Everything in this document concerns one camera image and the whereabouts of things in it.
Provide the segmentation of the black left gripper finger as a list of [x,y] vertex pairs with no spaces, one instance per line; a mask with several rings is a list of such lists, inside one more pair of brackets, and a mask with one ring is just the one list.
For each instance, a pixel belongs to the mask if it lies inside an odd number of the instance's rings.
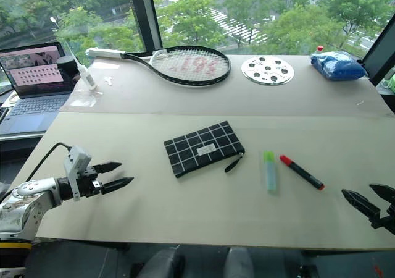
[[117,180],[111,181],[109,183],[105,183],[104,185],[101,186],[100,192],[102,195],[114,192],[118,189],[121,189],[121,188],[127,186],[133,180],[134,180],[134,177],[122,177],[121,179],[117,179]]
[[120,167],[122,165],[122,163],[120,162],[105,162],[102,164],[97,164],[92,166],[92,168],[94,169],[94,171],[98,174],[104,174],[110,171],[113,171],[114,169]]

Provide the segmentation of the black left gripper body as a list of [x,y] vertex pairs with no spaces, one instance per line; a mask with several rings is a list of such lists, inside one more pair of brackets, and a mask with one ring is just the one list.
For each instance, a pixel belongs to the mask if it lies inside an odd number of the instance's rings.
[[77,175],[77,185],[81,197],[89,198],[100,193],[102,185],[97,180],[98,173],[93,166],[87,167]]

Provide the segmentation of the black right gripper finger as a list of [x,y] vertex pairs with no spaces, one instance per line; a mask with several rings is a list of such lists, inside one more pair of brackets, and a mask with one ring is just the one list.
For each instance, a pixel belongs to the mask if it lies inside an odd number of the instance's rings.
[[388,203],[395,203],[395,189],[383,184],[370,184],[370,188],[382,199]]
[[380,218],[380,208],[372,204],[366,197],[352,190],[342,189],[341,192],[349,204],[368,219],[377,220]]

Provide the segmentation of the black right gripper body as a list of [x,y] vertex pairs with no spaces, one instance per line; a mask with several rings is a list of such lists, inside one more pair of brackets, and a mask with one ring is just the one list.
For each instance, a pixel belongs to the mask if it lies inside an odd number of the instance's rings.
[[394,204],[391,204],[386,210],[388,215],[385,217],[380,216],[380,208],[376,207],[374,204],[370,203],[370,209],[373,212],[372,217],[369,218],[369,221],[374,229],[378,229],[380,227],[384,227],[385,229],[394,228]]

